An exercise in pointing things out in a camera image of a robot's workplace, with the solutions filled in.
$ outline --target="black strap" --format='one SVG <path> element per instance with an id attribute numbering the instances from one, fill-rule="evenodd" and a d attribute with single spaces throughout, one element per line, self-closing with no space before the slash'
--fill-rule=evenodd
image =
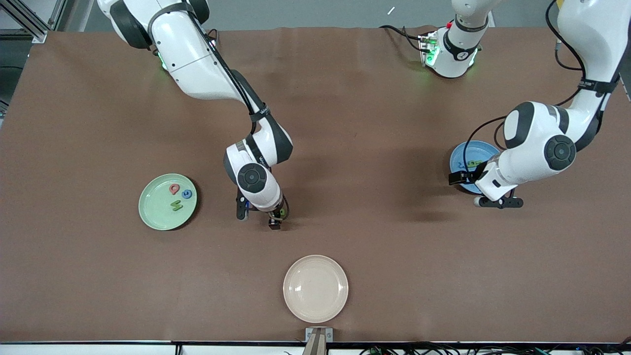
<path id="1" fill-rule="evenodd" d="M 151 43 L 155 43 L 155 41 L 153 40 L 153 34 L 151 31 L 151 28 L 153 26 L 153 22 L 160 17 L 161 15 L 164 15 L 165 13 L 169 13 L 172 11 L 186 11 L 186 12 L 190 12 L 193 14 L 193 16 L 197 17 L 195 15 L 195 9 L 193 9 L 193 7 L 191 6 L 191 4 L 189 3 L 177 3 L 177 4 L 173 4 L 173 5 L 169 5 L 166 8 L 161 9 L 160 11 L 156 12 L 155 15 L 153 15 L 153 17 L 149 20 L 149 25 L 147 25 L 147 32 L 149 32 L 149 37 L 151 38 Z"/>
<path id="2" fill-rule="evenodd" d="M 263 165 L 265 168 L 269 169 L 269 165 L 265 161 L 265 158 L 263 157 L 263 154 L 261 153 L 261 150 L 259 149 L 259 145 L 256 144 L 256 141 L 254 140 L 254 137 L 252 135 L 247 135 L 247 137 L 245 137 L 245 144 L 247 144 L 247 146 L 250 147 L 250 150 L 252 150 L 254 159 L 257 162 L 259 162 L 261 165 Z"/>
<path id="3" fill-rule="evenodd" d="M 488 15 L 487 15 L 487 21 L 484 23 L 484 25 L 482 25 L 480 27 L 467 27 L 467 26 L 463 25 L 462 23 L 460 23 L 460 21 L 458 21 L 457 18 L 454 20 L 454 22 L 456 23 L 456 26 L 458 28 L 460 28 L 461 30 L 463 30 L 465 32 L 479 32 L 479 31 L 482 31 L 483 29 L 485 29 L 488 26 Z"/>
<path id="4" fill-rule="evenodd" d="M 271 111 L 269 110 L 269 107 L 265 103 L 263 103 L 263 108 L 260 109 L 259 112 L 255 113 L 255 114 L 251 114 L 250 115 L 250 120 L 252 121 L 252 123 L 255 123 L 255 122 L 258 122 L 258 121 L 264 119 L 269 114 L 271 114 Z"/>
<path id="5" fill-rule="evenodd" d="M 456 45 L 454 45 L 449 40 L 449 36 L 448 35 L 449 35 L 449 31 L 445 32 L 445 35 L 443 36 L 442 40 L 445 43 L 445 49 L 447 49 L 447 52 L 450 52 L 454 56 L 454 60 L 456 60 L 456 61 L 465 61 L 465 60 L 467 60 L 467 58 L 469 58 L 475 52 L 475 50 L 478 48 L 478 44 L 480 44 L 478 42 L 478 44 L 476 44 L 474 47 L 471 47 L 469 49 L 462 49 L 462 48 L 457 47 Z"/>
<path id="6" fill-rule="evenodd" d="M 613 80 L 611 83 L 607 83 L 605 81 L 595 81 L 595 80 L 581 78 L 581 80 L 579 81 L 579 88 L 595 91 L 599 93 L 599 95 L 597 96 L 600 97 L 606 93 L 612 93 L 615 90 L 616 86 L 618 85 L 618 81 L 620 81 L 619 74 L 618 76 L 616 76 L 615 80 Z"/>

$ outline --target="blue plate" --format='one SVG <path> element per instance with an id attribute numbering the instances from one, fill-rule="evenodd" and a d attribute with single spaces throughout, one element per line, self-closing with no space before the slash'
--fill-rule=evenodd
<path id="1" fill-rule="evenodd" d="M 464 162 L 463 162 L 463 150 L 464 143 L 458 145 L 454 151 L 451 153 L 451 158 L 449 158 L 449 168 L 451 172 L 465 170 Z M 469 166 L 469 171 L 474 171 L 475 168 L 480 165 L 480 163 L 487 161 L 495 154 L 498 154 L 500 151 L 497 150 L 494 146 L 488 144 L 485 141 L 480 140 L 472 140 L 469 142 L 467 146 L 467 161 Z M 478 189 L 474 184 L 460 184 L 465 190 L 482 194 L 482 191 Z"/>

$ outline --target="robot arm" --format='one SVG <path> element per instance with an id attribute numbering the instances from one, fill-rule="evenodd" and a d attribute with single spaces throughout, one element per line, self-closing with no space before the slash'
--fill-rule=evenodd
<path id="1" fill-rule="evenodd" d="M 155 46 L 180 89 L 202 100 L 233 99 L 248 108 L 252 131 L 226 149 L 224 167 L 238 186 L 237 217 L 258 209 L 270 214 L 270 226 L 283 219 L 284 198 L 271 167 L 289 159 L 293 143 L 269 109 L 238 72 L 224 62 L 201 23 L 209 16 L 206 0 L 97 0 L 116 33 L 140 49 Z M 256 125 L 261 129 L 254 132 Z"/>
<path id="2" fill-rule="evenodd" d="M 506 117 L 507 150 L 480 164 L 471 178 L 491 201 L 518 185 L 566 170 L 596 136 L 618 81 L 627 47 L 631 2 L 566 0 L 559 31 L 584 63 L 585 78 L 568 109 L 525 102 Z"/>
<path id="3" fill-rule="evenodd" d="M 480 39 L 488 28 L 488 14 L 503 0 L 452 0 L 456 18 L 436 32 L 428 34 L 422 53 L 425 65 L 440 76 L 457 78 L 473 65 Z"/>

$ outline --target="white robot link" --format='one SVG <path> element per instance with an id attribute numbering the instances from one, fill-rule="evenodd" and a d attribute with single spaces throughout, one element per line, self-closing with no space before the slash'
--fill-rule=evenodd
<path id="1" fill-rule="evenodd" d="M 480 164 L 474 172 L 451 174 L 449 183 L 475 183 L 483 194 L 475 200 L 477 206 L 520 207 L 504 195 L 520 184 L 566 170 L 600 129 L 607 101 L 619 79 L 630 20 L 629 0 L 565 0 L 558 14 L 559 33 L 580 58 L 584 73 L 572 104 L 568 109 L 539 102 L 518 105 L 504 124 L 507 150 Z M 440 59 L 435 70 L 443 68 Z"/>
<path id="2" fill-rule="evenodd" d="M 97 0 L 114 30 L 129 45 L 152 50 L 188 96 L 202 100 L 234 99 L 248 108 L 252 130 L 226 149 L 228 176 L 238 186 L 237 218 L 251 210 L 269 214 L 279 229 L 288 217 L 286 198 L 270 168 L 289 159 L 293 143 L 245 78 L 231 70 L 201 24 L 210 14 L 206 0 Z"/>

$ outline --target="black circular joint cover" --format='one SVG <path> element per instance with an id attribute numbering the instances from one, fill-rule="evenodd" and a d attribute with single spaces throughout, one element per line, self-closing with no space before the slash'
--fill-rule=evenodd
<path id="1" fill-rule="evenodd" d="M 195 10 L 195 16 L 197 16 L 200 25 L 208 21 L 210 9 L 208 8 L 206 0 L 189 0 L 189 4 L 191 4 L 193 10 Z"/>
<path id="2" fill-rule="evenodd" d="M 148 49 L 151 45 L 149 34 L 131 14 L 123 0 L 118 0 L 110 7 L 110 16 L 127 43 L 138 49 Z"/>
<path id="3" fill-rule="evenodd" d="M 268 173 L 265 168 L 254 163 L 243 165 L 237 174 L 239 186 L 249 193 L 261 192 L 267 179 Z"/>
<path id="4" fill-rule="evenodd" d="M 576 146 L 567 136 L 557 135 L 546 143 L 544 156 L 550 169 L 561 171 L 574 161 Z"/>

